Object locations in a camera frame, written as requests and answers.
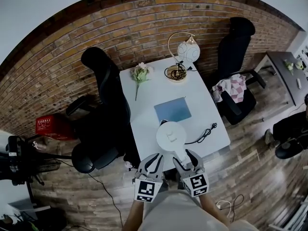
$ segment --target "small plant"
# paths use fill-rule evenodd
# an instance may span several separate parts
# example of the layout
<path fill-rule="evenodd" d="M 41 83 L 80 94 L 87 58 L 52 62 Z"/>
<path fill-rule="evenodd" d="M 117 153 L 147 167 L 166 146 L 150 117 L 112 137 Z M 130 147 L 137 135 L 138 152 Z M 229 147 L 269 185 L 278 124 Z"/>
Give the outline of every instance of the small plant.
<path fill-rule="evenodd" d="M 131 77 L 137 83 L 135 101 L 137 100 L 137 94 L 138 94 L 138 89 L 139 89 L 140 84 L 149 80 L 147 79 L 147 74 L 151 73 L 152 71 L 153 71 L 153 68 L 147 67 L 147 65 L 144 63 L 138 64 L 136 67 L 134 67 L 131 70 Z"/>
<path fill-rule="evenodd" d="M 283 61 L 285 67 L 290 71 L 291 75 L 293 75 L 293 63 L 288 62 L 287 60 Z"/>

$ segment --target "shoe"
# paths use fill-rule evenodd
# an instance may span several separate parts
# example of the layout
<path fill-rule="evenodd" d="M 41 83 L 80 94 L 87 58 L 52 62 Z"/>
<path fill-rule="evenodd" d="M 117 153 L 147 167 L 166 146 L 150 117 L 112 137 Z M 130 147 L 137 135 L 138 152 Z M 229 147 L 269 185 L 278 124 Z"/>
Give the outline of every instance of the shoe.
<path fill-rule="evenodd" d="M 275 150 L 279 145 L 280 145 L 280 141 L 272 141 L 272 142 L 269 144 L 269 148 L 270 148 L 271 150 Z"/>
<path fill-rule="evenodd" d="M 267 145 L 269 145 L 271 142 L 275 141 L 274 140 L 274 136 L 273 136 L 273 134 L 272 134 L 270 129 L 265 131 L 264 137 L 265 137 L 265 139 L 264 139 L 265 140 L 265 144 L 267 144 Z"/>

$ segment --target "red crate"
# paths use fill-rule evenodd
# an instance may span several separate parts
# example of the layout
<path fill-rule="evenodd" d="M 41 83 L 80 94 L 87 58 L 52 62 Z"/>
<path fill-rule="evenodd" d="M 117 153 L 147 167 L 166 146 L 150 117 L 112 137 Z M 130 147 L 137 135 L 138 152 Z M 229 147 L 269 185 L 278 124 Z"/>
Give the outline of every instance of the red crate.
<path fill-rule="evenodd" d="M 62 118 L 57 114 L 37 118 L 35 132 L 39 135 L 60 141 L 76 139 L 74 129 L 69 120 Z"/>

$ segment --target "person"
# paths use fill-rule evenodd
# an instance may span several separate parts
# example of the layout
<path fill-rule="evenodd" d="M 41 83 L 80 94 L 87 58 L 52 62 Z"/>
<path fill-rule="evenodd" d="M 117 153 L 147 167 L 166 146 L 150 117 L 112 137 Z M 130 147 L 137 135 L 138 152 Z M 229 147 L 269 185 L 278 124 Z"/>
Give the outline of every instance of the person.
<path fill-rule="evenodd" d="M 198 198 L 200 202 L 184 190 L 169 190 L 159 192 L 152 203 L 135 200 L 122 231 L 258 230 L 245 220 L 230 223 L 208 193 Z"/>
<path fill-rule="evenodd" d="M 274 124 L 273 132 L 265 132 L 265 144 L 276 149 L 280 159 L 287 159 L 308 148 L 308 94 L 305 96 L 306 110 L 282 119 Z"/>

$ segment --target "pink checkered cloth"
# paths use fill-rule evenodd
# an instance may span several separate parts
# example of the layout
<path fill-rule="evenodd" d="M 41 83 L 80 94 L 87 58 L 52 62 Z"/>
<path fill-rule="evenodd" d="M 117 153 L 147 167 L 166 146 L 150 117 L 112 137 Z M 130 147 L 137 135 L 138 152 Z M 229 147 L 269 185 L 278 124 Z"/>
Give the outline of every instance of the pink checkered cloth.
<path fill-rule="evenodd" d="M 222 79 L 212 87 L 212 94 L 215 102 L 221 102 L 221 93 L 227 91 L 235 103 L 240 103 L 244 99 L 244 91 L 247 89 L 245 76 L 236 74 L 228 79 Z"/>

